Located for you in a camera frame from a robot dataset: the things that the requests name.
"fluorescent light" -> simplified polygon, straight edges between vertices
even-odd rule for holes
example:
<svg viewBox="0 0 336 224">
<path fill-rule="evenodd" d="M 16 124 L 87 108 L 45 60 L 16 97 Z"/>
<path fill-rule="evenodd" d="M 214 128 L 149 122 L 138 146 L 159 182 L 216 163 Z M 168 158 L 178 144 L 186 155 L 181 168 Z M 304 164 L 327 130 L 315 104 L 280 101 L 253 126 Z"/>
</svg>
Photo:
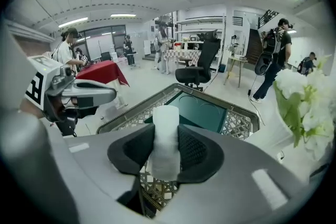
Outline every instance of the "fluorescent light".
<svg viewBox="0 0 336 224">
<path fill-rule="evenodd" d="M 80 39 L 77 40 L 77 42 L 81 42 L 81 41 L 83 41 L 83 40 L 85 40 L 85 39 L 89 39 L 89 38 L 90 38 L 90 37 L 80 38 Z"/>
<path fill-rule="evenodd" d="M 75 23 L 78 23 L 78 22 L 82 22 L 82 21 L 85 21 L 85 20 L 88 20 L 88 17 L 81 18 L 81 19 L 78 19 L 78 20 L 72 20 L 72 21 L 67 22 L 67 23 L 65 23 L 65 24 L 59 25 L 58 27 L 59 27 L 59 28 L 62 28 L 62 27 L 64 27 L 64 26 L 72 25 L 72 24 L 75 24 Z"/>
<path fill-rule="evenodd" d="M 135 17 L 136 14 L 111 14 L 111 17 Z"/>
</svg>

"green leaves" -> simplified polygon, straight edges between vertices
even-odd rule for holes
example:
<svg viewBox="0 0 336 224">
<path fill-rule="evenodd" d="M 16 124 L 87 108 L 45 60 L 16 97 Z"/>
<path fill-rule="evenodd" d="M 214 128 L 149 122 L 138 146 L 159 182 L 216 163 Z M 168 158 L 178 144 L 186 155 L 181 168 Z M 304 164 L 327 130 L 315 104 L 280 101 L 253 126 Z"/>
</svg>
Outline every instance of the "green leaves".
<svg viewBox="0 0 336 224">
<path fill-rule="evenodd" d="M 276 81 L 273 85 L 277 97 L 280 116 L 293 132 L 295 137 L 294 147 L 297 147 L 302 136 L 301 117 L 299 112 L 301 96 L 299 93 L 295 92 L 289 97 L 289 99 L 286 99 L 281 90 L 277 87 Z"/>
</svg>

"white flowers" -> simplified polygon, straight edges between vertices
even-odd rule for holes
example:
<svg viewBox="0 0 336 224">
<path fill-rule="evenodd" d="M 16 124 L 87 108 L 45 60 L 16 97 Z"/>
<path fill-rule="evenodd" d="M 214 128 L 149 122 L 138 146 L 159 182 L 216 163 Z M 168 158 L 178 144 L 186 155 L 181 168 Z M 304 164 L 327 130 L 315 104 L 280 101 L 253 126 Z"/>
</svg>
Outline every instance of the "white flowers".
<svg viewBox="0 0 336 224">
<path fill-rule="evenodd" d="M 285 69 L 275 79 L 278 108 L 280 114 L 286 112 L 283 120 L 292 130 L 294 145 L 303 139 L 308 156 L 315 161 L 333 141 L 333 117 L 336 115 L 331 81 L 321 68 L 319 65 L 307 76 Z"/>
</svg>

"chair backrest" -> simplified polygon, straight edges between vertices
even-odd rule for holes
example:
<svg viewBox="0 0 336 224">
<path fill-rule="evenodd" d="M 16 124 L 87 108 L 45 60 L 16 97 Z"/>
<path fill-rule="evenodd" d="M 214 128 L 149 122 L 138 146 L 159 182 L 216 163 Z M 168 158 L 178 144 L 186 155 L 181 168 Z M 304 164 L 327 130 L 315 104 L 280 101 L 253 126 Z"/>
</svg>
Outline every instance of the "chair backrest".
<svg viewBox="0 0 336 224">
<path fill-rule="evenodd" d="M 204 41 L 201 55 L 198 59 L 197 66 L 203 67 L 204 70 L 200 72 L 201 76 L 204 76 L 208 81 L 211 78 L 210 66 L 215 59 L 216 54 L 220 48 L 221 40 L 218 39 L 215 42 Z"/>
<path fill-rule="evenodd" d="M 101 53 L 101 61 L 112 60 L 111 55 L 109 52 L 102 52 Z"/>
</svg>

